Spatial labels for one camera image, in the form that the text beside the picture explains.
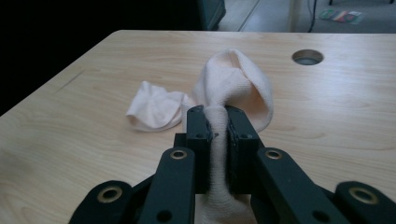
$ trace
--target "white cloth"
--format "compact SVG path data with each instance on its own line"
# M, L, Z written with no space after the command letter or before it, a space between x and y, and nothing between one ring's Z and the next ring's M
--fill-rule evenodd
M167 96L163 90L161 94L156 90L139 90L136 97L141 99L136 100L137 103L133 100L127 114L133 113L131 121L136 129L164 130L176 125L181 115L183 130L186 131L187 110L195 105L203 105L212 132L217 133L211 143L210 189L206 195L196 197L195 223L256 223L248 195L231 195L227 188L225 164L228 117L224 106L242 109L256 132L265 129L274 113L272 89L266 75L238 49L226 49L206 62L191 97L180 92L171 92Z
M184 92L168 92L163 87L143 81L126 116L139 131L158 132L169 129L180 123L181 103L188 98Z

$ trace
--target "wooden table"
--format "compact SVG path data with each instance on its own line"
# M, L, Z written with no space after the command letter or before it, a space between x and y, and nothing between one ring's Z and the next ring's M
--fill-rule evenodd
M272 82L265 145L325 189L357 180L395 201L395 47L396 35L118 31L0 118L0 223L67 223L96 185L154 174L182 130L133 130L125 113L140 83L189 93L227 48ZM295 63L300 49L323 62Z

